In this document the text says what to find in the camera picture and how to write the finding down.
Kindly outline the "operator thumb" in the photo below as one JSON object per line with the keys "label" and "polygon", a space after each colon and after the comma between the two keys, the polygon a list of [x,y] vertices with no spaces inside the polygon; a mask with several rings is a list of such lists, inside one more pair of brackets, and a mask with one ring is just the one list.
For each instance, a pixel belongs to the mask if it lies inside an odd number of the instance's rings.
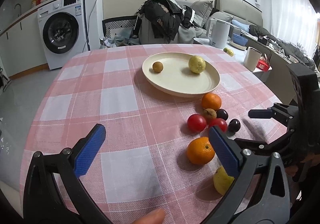
{"label": "operator thumb", "polygon": [[132,224],[162,224],[164,219],[165,211],[162,208],[158,208],[145,216],[136,219]]}

